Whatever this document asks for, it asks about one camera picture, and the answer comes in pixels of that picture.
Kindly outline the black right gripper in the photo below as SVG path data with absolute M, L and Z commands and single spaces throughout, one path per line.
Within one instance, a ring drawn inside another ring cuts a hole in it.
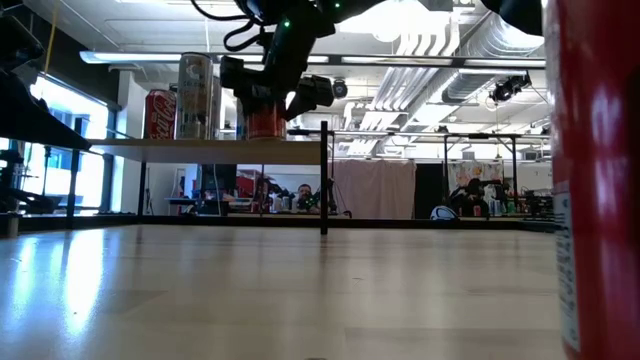
M 262 61 L 290 57 L 307 60 L 318 38 L 333 34 L 332 22 L 280 22 L 274 32 L 261 32 L 258 42 L 266 40 Z M 282 118 L 292 120 L 299 115 L 297 93 L 307 64 L 284 66 L 263 65 L 261 70 L 245 67 L 239 58 L 223 56 L 220 82 L 241 98 L 244 111 L 258 111 L 260 99 L 284 99 Z

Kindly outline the orange Fanta can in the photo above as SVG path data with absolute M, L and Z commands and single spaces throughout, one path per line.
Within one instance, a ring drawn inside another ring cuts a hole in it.
M 284 140 L 286 138 L 285 104 L 281 100 L 263 103 L 245 116 L 247 139 Z

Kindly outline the red Coca-Cola can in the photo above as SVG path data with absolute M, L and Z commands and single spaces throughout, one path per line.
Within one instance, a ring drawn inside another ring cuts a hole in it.
M 153 89 L 145 97 L 145 139 L 173 139 L 177 113 L 177 98 L 170 90 Z

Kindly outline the red can with white label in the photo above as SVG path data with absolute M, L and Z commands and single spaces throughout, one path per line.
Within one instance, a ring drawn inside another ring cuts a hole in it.
M 561 342 L 640 360 L 640 0 L 546 0 Z

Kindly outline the wooden shelf with black legs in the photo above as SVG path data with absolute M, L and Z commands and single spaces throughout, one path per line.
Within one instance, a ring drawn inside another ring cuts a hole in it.
M 184 164 L 260 164 L 318 165 L 320 167 L 321 215 L 319 229 L 326 235 L 329 229 L 328 209 L 328 145 L 333 134 L 323 121 L 316 131 L 318 142 L 296 141 L 227 141 L 227 140 L 151 140 L 151 139 L 86 139 L 84 150 L 93 149 L 102 155 L 114 155 L 141 164 L 139 196 L 133 222 L 143 224 L 146 166 L 149 163 Z

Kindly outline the bright window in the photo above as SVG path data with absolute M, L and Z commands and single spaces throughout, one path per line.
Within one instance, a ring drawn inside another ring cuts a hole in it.
M 49 112 L 59 122 L 73 128 L 81 120 L 80 133 L 88 139 L 104 139 L 110 117 L 108 107 L 92 100 L 72 88 L 48 77 L 40 76 L 30 86 L 31 94 L 47 103 Z M 68 198 L 72 176 L 72 152 L 62 148 L 47 150 L 42 144 L 24 145 L 24 174 L 20 187 L 29 192 Z M 99 207 L 102 200 L 104 159 L 102 156 L 81 152 L 76 175 L 75 204 L 80 207 Z

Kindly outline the black monitor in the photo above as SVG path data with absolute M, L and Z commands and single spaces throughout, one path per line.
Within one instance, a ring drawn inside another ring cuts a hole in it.
M 200 167 L 200 189 L 215 198 L 233 196 L 236 189 L 235 164 L 205 164 Z

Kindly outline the person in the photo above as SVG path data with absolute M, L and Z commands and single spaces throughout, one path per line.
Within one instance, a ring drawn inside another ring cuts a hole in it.
M 313 193 L 312 188 L 308 184 L 301 184 L 298 187 L 298 195 L 296 208 L 298 212 L 319 214 L 320 213 L 320 199 L 318 193 Z

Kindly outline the long fluorescent ceiling light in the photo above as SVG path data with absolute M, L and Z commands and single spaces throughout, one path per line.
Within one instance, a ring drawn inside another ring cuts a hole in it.
M 87 64 L 133 64 L 133 63 L 178 63 L 182 57 L 181 53 L 125 53 L 125 52 L 94 52 L 80 51 L 80 58 Z M 240 54 L 225 55 L 216 53 L 188 53 L 195 55 L 207 55 L 214 62 L 219 61 L 222 56 L 232 56 L 242 59 L 250 64 L 261 64 L 262 55 L 260 54 Z M 308 57 L 309 64 L 326 64 L 329 62 L 329 56 L 311 55 Z

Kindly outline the white curtain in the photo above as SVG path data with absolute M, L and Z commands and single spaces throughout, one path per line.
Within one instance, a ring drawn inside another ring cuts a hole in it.
M 416 169 L 412 161 L 336 160 L 336 200 L 353 219 L 411 220 Z

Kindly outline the white blue ball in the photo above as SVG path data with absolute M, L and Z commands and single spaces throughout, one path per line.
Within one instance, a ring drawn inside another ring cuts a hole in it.
M 430 219 L 433 221 L 457 221 L 459 216 L 453 209 L 439 205 L 433 208 Z

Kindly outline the colourful poster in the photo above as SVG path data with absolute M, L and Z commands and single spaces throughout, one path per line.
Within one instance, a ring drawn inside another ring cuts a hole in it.
M 447 165 L 446 170 L 449 192 L 467 186 L 472 179 L 502 181 L 504 178 L 504 165 L 501 162 L 453 162 Z

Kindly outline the black overhead crossbar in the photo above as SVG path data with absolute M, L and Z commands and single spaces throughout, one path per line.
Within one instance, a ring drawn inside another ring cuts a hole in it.
M 524 69 L 544 70 L 544 58 L 532 57 L 462 57 L 462 56 L 399 56 L 399 55 L 310 55 L 307 60 L 301 58 L 280 58 L 265 60 L 257 54 L 235 55 L 248 65 L 284 66 L 307 64 L 311 66 L 364 66 L 364 67 L 428 67 L 456 69 Z

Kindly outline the black ceiling spotlight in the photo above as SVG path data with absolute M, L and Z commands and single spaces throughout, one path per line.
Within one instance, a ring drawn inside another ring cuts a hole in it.
M 489 92 L 489 98 L 494 103 L 506 102 L 531 85 L 532 82 L 528 73 L 510 76 L 495 85 L 495 88 Z

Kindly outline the black aluminium table frame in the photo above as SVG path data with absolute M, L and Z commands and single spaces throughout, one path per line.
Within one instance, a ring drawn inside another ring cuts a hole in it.
M 283 228 L 344 228 L 344 229 L 430 229 L 430 230 L 518 230 L 552 233 L 556 225 L 546 221 L 528 221 L 513 218 L 493 220 L 376 220 L 349 219 L 333 216 L 319 217 L 295 215 L 286 217 L 234 214 L 230 217 L 210 216 L 137 216 L 131 214 L 74 216 L 35 216 L 0 214 L 0 239 L 21 233 L 97 229 L 128 225 L 175 226 L 229 226 L 229 227 L 283 227 Z

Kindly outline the silver ventilation duct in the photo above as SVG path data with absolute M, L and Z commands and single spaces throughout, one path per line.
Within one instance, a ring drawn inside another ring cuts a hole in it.
M 542 36 L 528 35 L 498 15 L 490 15 L 461 47 L 466 57 L 527 57 L 543 45 Z M 462 103 L 474 95 L 493 75 L 463 74 L 460 71 L 442 92 L 445 103 Z

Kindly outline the black background rig frame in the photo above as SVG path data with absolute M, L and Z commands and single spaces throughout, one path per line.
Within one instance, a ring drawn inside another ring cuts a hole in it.
M 514 191 L 514 201 L 519 201 L 519 181 L 518 181 L 518 159 L 517 144 L 519 140 L 539 140 L 543 142 L 548 140 L 548 135 L 525 135 L 516 133 L 497 134 L 497 133 L 443 133 L 443 132 L 398 132 L 398 131 L 346 131 L 346 130 L 321 130 L 320 134 L 324 137 L 331 136 L 352 136 L 352 137 L 372 137 L 372 138 L 391 138 L 391 137 L 409 137 L 409 138 L 427 138 L 433 142 L 441 142 L 444 149 L 444 159 L 442 164 L 443 172 L 443 189 L 449 191 L 449 156 L 448 152 L 457 145 L 461 140 L 469 142 L 488 142 L 493 140 L 499 146 L 504 147 L 511 153 L 511 169 L 512 169 L 512 190 Z

